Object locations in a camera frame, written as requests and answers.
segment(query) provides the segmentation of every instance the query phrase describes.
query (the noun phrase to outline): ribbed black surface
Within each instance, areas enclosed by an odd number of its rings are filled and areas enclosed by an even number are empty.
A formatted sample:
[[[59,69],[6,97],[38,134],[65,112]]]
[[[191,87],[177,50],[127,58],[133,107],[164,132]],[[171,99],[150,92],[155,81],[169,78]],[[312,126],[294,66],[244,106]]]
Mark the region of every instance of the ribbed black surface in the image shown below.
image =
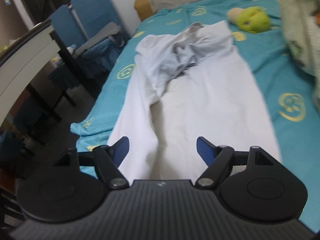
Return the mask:
[[[136,181],[109,194],[93,214],[65,224],[27,221],[16,240],[304,240],[313,233],[297,220],[261,225],[226,211],[212,191],[190,181]]]

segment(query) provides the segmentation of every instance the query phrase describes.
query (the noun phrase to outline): silver screw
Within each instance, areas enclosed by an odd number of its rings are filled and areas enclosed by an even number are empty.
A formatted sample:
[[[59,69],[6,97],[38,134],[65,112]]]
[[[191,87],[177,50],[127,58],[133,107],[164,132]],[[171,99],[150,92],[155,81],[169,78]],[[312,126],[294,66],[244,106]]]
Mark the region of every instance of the silver screw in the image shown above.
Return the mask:
[[[202,187],[208,187],[213,184],[213,180],[209,178],[201,178],[198,180],[198,184]]]
[[[115,178],[110,181],[110,184],[114,187],[123,187],[127,182],[125,179]]]

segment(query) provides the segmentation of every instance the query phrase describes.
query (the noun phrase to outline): floor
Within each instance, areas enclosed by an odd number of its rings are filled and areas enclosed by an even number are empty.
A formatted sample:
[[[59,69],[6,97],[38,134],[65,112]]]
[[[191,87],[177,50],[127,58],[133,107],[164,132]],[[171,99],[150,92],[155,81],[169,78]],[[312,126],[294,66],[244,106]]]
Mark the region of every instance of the floor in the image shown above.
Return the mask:
[[[45,143],[44,146],[29,139],[26,146],[35,156],[24,153],[14,162],[17,174],[28,178],[36,169],[52,165],[60,159],[68,148],[74,148],[78,136],[70,132],[70,124],[83,121],[89,114],[94,100],[83,87],[67,91],[68,95],[76,103],[72,107],[70,103],[62,98],[56,112],[62,118],[60,123],[49,118],[45,123],[40,124],[38,137]]]

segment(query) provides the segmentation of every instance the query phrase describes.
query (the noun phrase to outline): stuffed toy on chair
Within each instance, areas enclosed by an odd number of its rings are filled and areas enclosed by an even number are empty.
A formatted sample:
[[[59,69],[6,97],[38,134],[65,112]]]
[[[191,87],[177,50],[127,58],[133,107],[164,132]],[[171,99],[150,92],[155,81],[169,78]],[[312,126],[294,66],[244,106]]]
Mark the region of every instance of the stuffed toy on chair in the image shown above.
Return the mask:
[[[233,8],[227,16],[229,22],[244,32],[262,33],[270,29],[269,17],[260,7]]]

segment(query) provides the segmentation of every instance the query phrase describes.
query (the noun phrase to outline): bed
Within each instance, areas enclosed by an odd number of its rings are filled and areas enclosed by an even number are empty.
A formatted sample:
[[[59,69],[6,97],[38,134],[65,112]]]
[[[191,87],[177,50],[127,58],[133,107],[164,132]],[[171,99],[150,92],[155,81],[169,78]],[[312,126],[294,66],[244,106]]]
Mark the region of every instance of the bed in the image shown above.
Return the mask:
[[[312,104],[314,78],[301,71],[292,60],[281,32],[278,4],[274,0],[204,0],[163,9],[143,21],[119,56],[102,91],[81,123],[71,131],[80,138],[79,152],[105,145],[124,104],[130,76],[135,69],[137,44],[147,35],[177,34],[194,22],[206,25],[226,19],[234,7],[259,6],[266,10],[272,23],[269,31],[250,34],[229,25],[239,54],[250,66],[264,96],[281,151],[282,163],[308,189],[308,201],[300,217],[314,231],[320,229],[320,116]],[[83,172],[95,176],[94,169]]]

